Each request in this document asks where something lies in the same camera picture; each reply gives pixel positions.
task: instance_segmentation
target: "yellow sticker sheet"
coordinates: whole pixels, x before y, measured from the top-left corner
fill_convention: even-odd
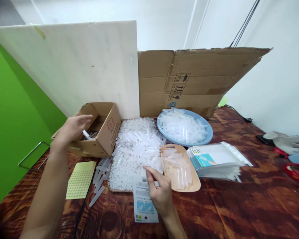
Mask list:
[[[96,162],[77,163],[67,184],[65,199],[85,198],[93,177]]]

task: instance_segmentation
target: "cardboard box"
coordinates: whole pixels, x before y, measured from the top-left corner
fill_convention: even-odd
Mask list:
[[[85,127],[85,130],[88,133],[97,130],[99,132],[94,136],[95,140],[86,140],[82,135],[76,141],[72,141],[69,151],[76,156],[110,157],[121,126],[121,118],[116,104],[112,102],[87,103],[74,116],[79,115],[93,115],[92,122]]]
[[[222,97],[270,49],[215,48],[139,52],[140,116],[177,107],[210,118]]]

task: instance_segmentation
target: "white cloth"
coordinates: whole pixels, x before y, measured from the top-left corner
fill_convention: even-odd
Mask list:
[[[272,139],[275,146],[287,154],[299,153],[299,136],[286,135],[279,132],[269,132],[263,136],[266,139]]]

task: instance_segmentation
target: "white wall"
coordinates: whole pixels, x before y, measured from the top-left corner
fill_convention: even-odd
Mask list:
[[[228,47],[254,4],[254,0],[11,2],[26,24],[136,19],[138,50]],[[274,49],[227,93],[228,104],[266,132],[299,134],[299,0],[261,0],[238,46]]]
[[[11,0],[26,24],[136,20],[138,50],[192,48],[208,1]]]
[[[254,0],[212,0],[196,48],[226,47]],[[227,94],[265,132],[299,134],[299,0],[260,1],[238,46],[273,47]]]
[[[9,0],[0,0],[0,27],[24,25],[24,21]]]

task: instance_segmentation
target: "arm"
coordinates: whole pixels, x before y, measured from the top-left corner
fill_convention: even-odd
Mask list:
[[[92,116],[68,118],[51,144],[50,155],[33,197],[21,239],[53,238],[61,221],[68,181],[67,148]]]
[[[144,168],[146,169],[147,181],[150,187],[150,198],[163,219],[169,239],[187,239],[173,205],[170,179],[151,167]],[[155,186],[154,178],[158,181],[159,187]]]

